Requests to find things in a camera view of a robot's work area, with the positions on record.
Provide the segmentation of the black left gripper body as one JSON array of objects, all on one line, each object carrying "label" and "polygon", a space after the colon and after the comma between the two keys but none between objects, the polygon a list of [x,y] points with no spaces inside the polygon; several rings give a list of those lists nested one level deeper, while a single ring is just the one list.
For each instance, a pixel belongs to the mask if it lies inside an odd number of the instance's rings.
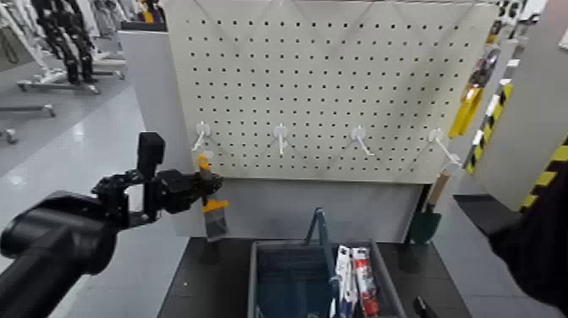
[{"label": "black left gripper body", "polygon": [[[136,228],[158,219],[160,211],[176,214],[186,211],[198,199],[198,178],[176,169],[160,171],[147,178],[137,169],[102,178],[91,193],[105,207],[104,218],[121,229]],[[127,189],[143,187],[143,207],[129,208]]]}]

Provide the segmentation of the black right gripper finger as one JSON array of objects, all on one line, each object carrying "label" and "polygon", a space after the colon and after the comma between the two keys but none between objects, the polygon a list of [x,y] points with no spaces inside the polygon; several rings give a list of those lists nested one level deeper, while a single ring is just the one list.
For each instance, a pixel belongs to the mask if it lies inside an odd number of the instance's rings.
[{"label": "black right gripper finger", "polygon": [[437,318],[435,311],[421,296],[417,296],[413,300],[412,306],[419,318]]}]

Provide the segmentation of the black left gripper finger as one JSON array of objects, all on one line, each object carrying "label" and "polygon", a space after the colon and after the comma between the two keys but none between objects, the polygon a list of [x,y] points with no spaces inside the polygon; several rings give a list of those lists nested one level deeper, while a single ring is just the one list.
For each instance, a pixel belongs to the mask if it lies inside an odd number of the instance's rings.
[{"label": "black left gripper finger", "polygon": [[218,190],[223,183],[223,177],[211,170],[201,170],[196,173],[197,183],[201,190]]},{"label": "black left gripper finger", "polygon": [[210,195],[213,195],[216,191],[214,189],[201,189],[194,188],[190,190],[190,204],[194,204],[198,201],[206,202]]}]

